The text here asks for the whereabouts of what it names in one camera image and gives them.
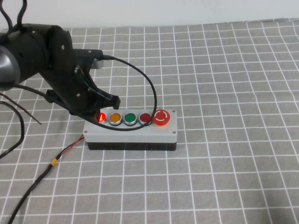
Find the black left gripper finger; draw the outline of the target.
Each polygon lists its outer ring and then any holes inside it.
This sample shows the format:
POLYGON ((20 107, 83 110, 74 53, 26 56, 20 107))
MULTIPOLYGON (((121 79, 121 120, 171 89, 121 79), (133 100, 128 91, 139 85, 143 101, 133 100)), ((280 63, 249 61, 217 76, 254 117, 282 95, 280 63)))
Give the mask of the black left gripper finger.
POLYGON ((100 109, 96 109, 94 111, 87 111, 87 112, 69 110, 69 113, 70 115, 78 116, 87 121, 99 122, 101 111, 100 109))
POLYGON ((91 91, 94 96, 94 108, 102 109, 112 107, 115 110, 119 109, 121 100, 118 96, 112 95, 99 88, 89 88, 89 91, 91 91))

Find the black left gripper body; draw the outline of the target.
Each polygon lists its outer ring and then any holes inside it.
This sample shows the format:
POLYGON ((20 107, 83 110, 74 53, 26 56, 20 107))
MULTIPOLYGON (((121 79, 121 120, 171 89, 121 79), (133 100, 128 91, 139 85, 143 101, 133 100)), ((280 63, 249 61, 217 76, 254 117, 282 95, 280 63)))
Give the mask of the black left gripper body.
POLYGON ((98 115, 98 96, 86 83, 86 76, 77 65, 70 71, 44 70, 42 77, 50 85, 46 92, 48 101, 60 102, 73 114, 98 115))

